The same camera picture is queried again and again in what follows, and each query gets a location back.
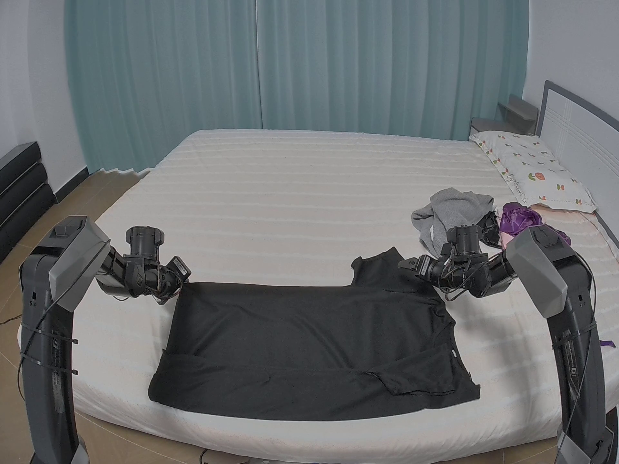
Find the tiled floor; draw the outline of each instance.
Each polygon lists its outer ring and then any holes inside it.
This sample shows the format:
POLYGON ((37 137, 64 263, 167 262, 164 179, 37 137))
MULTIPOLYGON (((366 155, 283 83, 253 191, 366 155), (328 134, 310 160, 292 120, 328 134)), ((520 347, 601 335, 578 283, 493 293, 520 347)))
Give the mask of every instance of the tiled floor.
MULTIPOLYGON (((21 313, 17 270, 44 234, 67 215, 89 215, 97 219, 125 191, 139 180, 136 174, 98 172, 52 207, 30 229, 0 264, 0 322, 21 313)), ((27 463, 32 444, 24 403, 17 392, 19 363, 17 328, 19 320, 0 325, 0 461, 27 463)), ((194 445, 123 428, 83 414, 77 415, 77 429, 87 445, 91 464, 197 464, 202 449, 194 445)), ((555 441, 542 440, 508 449, 450 461, 450 464, 552 464, 555 441)), ((246 457, 209 450, 209 464, 239 464, 246 457)))

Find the gray nightstand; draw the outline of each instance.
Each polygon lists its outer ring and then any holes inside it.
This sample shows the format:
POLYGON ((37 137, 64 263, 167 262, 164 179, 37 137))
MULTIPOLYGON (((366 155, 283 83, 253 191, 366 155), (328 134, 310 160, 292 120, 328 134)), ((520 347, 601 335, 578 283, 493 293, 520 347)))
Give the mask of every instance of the gray nightstand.
POLYGON ((538 109, 518 98, 509 96, 507 104, 499 102, 497 108, 503 117, 502 121, 473 117, 470 120, 470 134, 482 131, 505 131, 515 134, 535 134, 538 109))

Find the white wall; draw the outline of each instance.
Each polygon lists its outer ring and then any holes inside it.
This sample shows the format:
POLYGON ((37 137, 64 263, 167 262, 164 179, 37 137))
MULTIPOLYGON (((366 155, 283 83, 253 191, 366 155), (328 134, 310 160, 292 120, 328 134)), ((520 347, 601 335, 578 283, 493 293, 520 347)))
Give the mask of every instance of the white wall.
POLYGON ((619 0, 529 0, 524 100, 550 79, 619 118, 619 0))
POLYGON ((38 141, 54 192, 86 166, 67 85, 64 0, 0 0, 0 132, 0 155, 38 141))

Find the floral pillow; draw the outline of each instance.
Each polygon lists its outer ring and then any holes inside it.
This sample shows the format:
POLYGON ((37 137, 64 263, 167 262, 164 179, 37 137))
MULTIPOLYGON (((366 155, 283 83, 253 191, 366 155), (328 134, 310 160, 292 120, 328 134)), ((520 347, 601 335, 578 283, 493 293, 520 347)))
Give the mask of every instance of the floral pillow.
POLYGON ((559 165, 539 137, 485 130, 469 140, 484 150, 520 204, 585 213, 597 208, 589 191, 559 165))

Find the gray cloth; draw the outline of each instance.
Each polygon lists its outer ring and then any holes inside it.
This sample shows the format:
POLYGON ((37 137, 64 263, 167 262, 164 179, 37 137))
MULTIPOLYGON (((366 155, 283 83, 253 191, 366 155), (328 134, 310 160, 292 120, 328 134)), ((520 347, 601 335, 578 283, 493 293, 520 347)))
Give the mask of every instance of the gray cloth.
POLYGON ((419 240, 434 256, 440 256, 447 243, 447 230, 458 225, 475 225, 493 209, 495 199, 487 194, 460 192, 454 188, 438 191, 429 205, 412 214, 413 225, 421 232, 419 240))

